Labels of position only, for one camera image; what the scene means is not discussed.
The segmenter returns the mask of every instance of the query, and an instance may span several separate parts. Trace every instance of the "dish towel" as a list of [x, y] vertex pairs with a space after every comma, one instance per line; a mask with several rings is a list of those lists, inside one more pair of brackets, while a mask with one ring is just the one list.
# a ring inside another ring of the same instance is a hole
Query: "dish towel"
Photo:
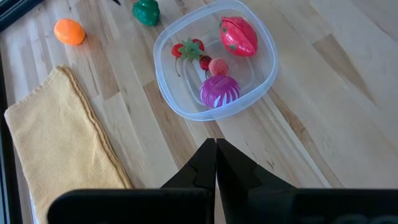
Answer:
[[40, 224], [61, 194], [131, 183], [76, 78], [56, 67], [5, 112]]

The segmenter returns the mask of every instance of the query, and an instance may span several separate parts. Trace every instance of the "plastic container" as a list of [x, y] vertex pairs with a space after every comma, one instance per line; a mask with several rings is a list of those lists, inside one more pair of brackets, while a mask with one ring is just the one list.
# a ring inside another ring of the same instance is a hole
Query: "plastic container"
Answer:
[[[257, 33], [258, 51], [253, 57], [238, 57], [226, 51], [221, 43], [219, 24], [222, 16], [241, 16]], [[211, 58], [225, 58], [229, 76], [238, 81], [241, 97], [219, 108], [208, 108], [200, 100], [200, 86], [205, 81], [198, 61], [180, 59], [175, 71], [171, 54], [174, 44], [188, 38], [198, 38]], [[156, 78], [166, 102], [180, 116], [194, 121], [210, 121], [236, 114], [261, 98], [277, 75], [278, 59], [275, 43], [265, 25], [243, 3], [220, 0], [183, 16], [157, 38], [154, 47]]]

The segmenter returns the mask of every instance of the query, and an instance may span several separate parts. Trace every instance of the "green bell pepper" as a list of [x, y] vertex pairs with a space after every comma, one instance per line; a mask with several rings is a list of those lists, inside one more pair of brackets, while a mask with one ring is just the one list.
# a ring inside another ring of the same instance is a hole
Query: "green bell pepper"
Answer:
[[143, 24], [154, 26], [159, 20], [159, 5], [155, 0], [140, 0], [134, 3], [132, 14]]

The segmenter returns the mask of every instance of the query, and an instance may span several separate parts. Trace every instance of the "toy orange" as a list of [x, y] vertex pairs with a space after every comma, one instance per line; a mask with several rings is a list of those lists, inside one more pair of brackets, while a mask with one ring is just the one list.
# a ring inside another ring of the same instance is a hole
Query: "toy orange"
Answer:
[[72, 19], [60, 19], [54, 27], [54, 34], [64, 44], [78, 45], [83, 42], [86, 32]]

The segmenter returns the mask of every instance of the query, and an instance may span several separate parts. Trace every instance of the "wood grain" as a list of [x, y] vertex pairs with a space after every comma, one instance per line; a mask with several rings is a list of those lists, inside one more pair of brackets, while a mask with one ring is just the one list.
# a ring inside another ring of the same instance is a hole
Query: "wood grain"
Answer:
[[[72, 68], [135, 187], [160, 187], [206, 138], [226, 138], [297, 187], [398, 187], [398, 27], [395, 0], [243, 0], [272, 34], [279, 74], [248, 109], [219, 121], [181, 118], [156, 82], [157, 36], [212, 1], [158, 0], [146, 27], [135, 1], [45, 1], [0, 34], [9, 104], [51, 69]], [[79, 46], [60, 43], [53, 26], [83, 24]], [[193, 35], [200, 29], [190, 28]], [[22, 171], [25, 223], [32, 223]], [[217, 197], [216, 222], [224, 223]]]

